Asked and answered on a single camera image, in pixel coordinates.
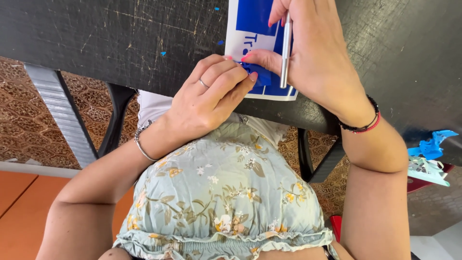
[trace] ring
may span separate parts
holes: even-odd
[[[205,83],[204,83],[200,78],[199,78],[199,82],[200,82],[204,87],[206,87],[207,89],[210,88],[209,86],[205,85]]]

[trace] hand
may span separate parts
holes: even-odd
[[[289,84],[351,126],[362,127],[374,118],[347,54],[334,0],[274,0],[269,25],[289,10],[293,20],[293,47]],[[252,50],[242,58],[280,75],[281,55]]]
[[[231,57],[213,54],[197,63],[173,98],[172,107],[160,119],[183,143],[202,137],[231,115],[257,77],[256,72],[248,74]]]

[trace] scratched table surface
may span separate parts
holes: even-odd
[[[0,56],[173,96],[201,59],[223,54],[225,0],[0,1]],[[351,60],[408,147],[462,134],[462,1],[338,0]],[[333,117],[296,101],[246,99],[237,112],[333,134]],[[462,166],[462,137],[441,161]]]

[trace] ruffled hem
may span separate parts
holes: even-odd
[[[149,235],[140,230],[119,234],[114,247],[123,248],[132,256],[149,260],[254,260],[262,251],[295,252],[332,242],[332,231],[328,228],[313,234],[269,231],[260,235],[243,236],[217,232],[206,238]]]

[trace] pink nail polish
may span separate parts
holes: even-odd
[[[244,60],[247,59],[250,56],[251,56],[251,54],[247,54],[246,56],[242,57],[241,61],[244,62]]]
[[[249,78],[251,81],[255,82],[258,78],[258,73],[256,71],[249,74]]]

